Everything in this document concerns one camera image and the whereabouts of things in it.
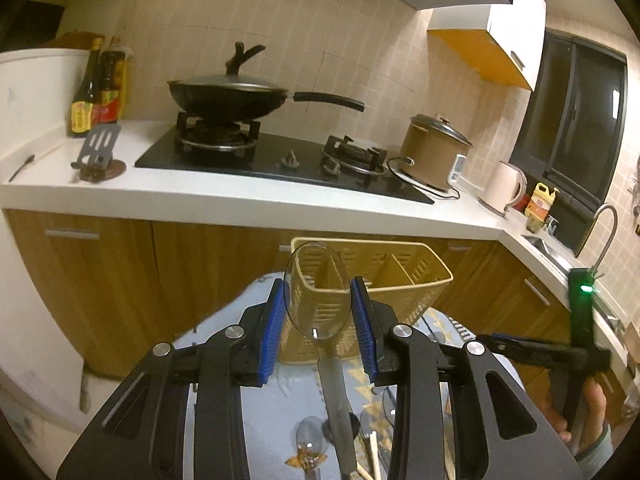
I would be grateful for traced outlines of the right hand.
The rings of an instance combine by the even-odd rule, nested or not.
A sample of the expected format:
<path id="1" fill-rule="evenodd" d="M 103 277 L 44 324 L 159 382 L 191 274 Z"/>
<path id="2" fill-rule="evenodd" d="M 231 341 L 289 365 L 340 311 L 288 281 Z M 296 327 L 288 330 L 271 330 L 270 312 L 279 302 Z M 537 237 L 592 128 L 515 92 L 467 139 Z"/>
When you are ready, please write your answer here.
<path id="1" fill-rule="evenodd" d="M 585 452 L 594 445 L 605 430 L 606 396 L 602 387 L 593 377 L 588 377 L 582 385 L 582 402 L 586 406 L 586 414 L 582 418 L 582 429 L 574 437 L 568 430 L 568 422 L 554 407 L 554 397 L 548 391 L 541 411 L 564 443 L 576 453 Z"/>

